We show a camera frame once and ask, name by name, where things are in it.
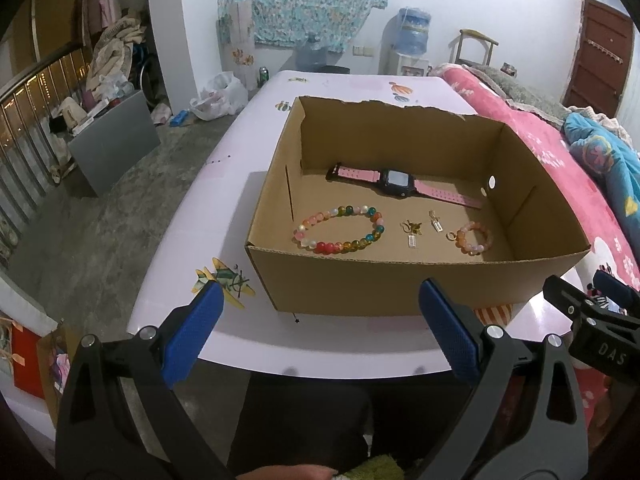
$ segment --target screw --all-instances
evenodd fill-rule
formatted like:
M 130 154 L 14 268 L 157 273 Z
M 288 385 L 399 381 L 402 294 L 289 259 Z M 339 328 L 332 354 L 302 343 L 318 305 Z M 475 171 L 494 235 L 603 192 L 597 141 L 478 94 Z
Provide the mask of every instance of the screw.
M 504 335 L 504 330 L 497 325 L 489 325 L 486 328 L 486 332 L 490 337 L 493 337 L 494 339 L 500 339 Z
M 549 341 L 551 346 L 555 346 L 556 348 L 562 346 L 562 339 L 560 339 L 556 334 L 549 334 L 546 340 Z
M 89 346 L 92 346 L 94 343 L 95 343 L 95 335 L 91 335 L 91 334 L 87 334 L 80 341 L 80 344 L 84 348 L 89 348 Z
M 140 339 L 144 341 L 150 341 L 151 339 L 156 337 L 157 333 L 158 333 L 158 329 L 155 326 L 149 325 L 140 329 L 140 332 L 138 332 L 138 335 L 140 336 Z

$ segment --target pink blanket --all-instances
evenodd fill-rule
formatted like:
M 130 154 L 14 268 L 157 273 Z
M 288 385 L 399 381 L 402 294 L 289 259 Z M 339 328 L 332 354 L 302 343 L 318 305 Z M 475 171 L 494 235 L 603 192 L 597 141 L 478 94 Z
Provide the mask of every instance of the pink blanket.
M 640 288 L 636 260 L 618 221 L 596 184 L 568 152 L 560 132 L 530 112 L 510 108 L 461 66 L 444 65 L 434 72 L 479 115 L 510 126 L 558 185 L 591 243 L 591 254 L 577 266 L 583 285 L 603 266 L 627 285 Z

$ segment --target person's leg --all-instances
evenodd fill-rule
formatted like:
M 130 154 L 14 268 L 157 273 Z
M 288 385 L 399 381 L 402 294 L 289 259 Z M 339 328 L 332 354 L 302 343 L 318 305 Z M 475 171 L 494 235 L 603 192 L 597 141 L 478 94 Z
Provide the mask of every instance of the person's leg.
M 451 372 L 375 381 L 371 455 L 390 454 L 407 469 L 456 420 L 471 392 Z
M 369 406 L 353 384 L 253 373 L 227 467 L 236 476 L 267 465 L 348 471 L 367 459 Z

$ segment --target hand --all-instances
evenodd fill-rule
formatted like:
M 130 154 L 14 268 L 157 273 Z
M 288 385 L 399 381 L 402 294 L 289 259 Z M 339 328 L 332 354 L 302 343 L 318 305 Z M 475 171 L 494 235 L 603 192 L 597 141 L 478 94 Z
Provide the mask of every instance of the hand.
M 322 465 L 270 465 L 238 477 L 238 480 L 332 480 L 338 472 Z

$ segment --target blue water jug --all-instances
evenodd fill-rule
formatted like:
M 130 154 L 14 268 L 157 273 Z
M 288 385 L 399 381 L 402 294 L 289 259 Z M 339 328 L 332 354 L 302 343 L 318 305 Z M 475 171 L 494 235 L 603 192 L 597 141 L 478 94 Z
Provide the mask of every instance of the blue water jug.
M 404 56 L 422 56 L 427 52 L 431 15 L 420 9 L 404 7 L 398 11 L 398 33 L 394 50 Z
M 328 47 L 324 46 L 318 37 L 311 33 L 306 42 L 296 49 L 296 70 L 300 72 L 316 72 L 326 66 Z

